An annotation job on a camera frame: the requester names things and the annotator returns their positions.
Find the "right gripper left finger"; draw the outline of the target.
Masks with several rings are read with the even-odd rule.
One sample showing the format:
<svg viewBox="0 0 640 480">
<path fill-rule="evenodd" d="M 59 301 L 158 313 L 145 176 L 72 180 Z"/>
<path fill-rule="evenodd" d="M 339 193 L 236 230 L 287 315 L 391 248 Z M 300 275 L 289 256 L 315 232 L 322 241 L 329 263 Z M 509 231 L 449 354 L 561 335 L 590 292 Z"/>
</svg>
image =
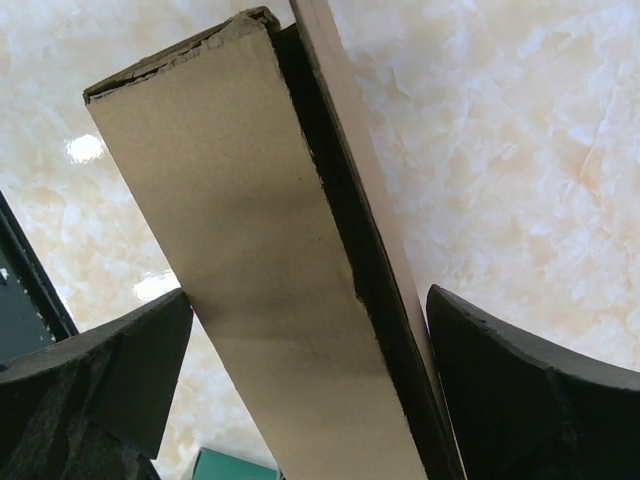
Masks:
<svg viewBox="0 0 640 480">
<path fill-rule="evenodd" d="M 175 289 L 1 366 L 4 479 L 155 479 L 193 323 Z"/>
</svg>

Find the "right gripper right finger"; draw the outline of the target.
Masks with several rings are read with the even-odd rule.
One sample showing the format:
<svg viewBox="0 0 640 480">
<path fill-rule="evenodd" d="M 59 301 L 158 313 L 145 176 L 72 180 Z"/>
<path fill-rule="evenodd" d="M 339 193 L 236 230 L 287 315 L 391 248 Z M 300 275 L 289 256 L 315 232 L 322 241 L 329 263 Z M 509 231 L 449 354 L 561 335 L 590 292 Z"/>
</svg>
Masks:
<svg viewBox="0 0 640 480">
<path fill-rule="evenodd" d="M 426 315 L 471 479 L 636 479 L 639 375 L 429 289 Z"/>
</svg>

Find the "brown cardboard box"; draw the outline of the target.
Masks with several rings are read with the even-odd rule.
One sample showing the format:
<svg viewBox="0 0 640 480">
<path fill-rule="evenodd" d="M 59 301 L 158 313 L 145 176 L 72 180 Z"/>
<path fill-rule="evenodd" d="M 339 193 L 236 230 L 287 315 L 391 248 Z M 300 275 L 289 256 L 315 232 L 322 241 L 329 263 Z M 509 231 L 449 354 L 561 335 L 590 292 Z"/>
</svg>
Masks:
<svg viewBox="0 0 640 480">
<path fill-rule="evenodd" d="M 329 5 L 243 11 L 83 97 L 289 479 L 464 477 Z"/>
</svg>

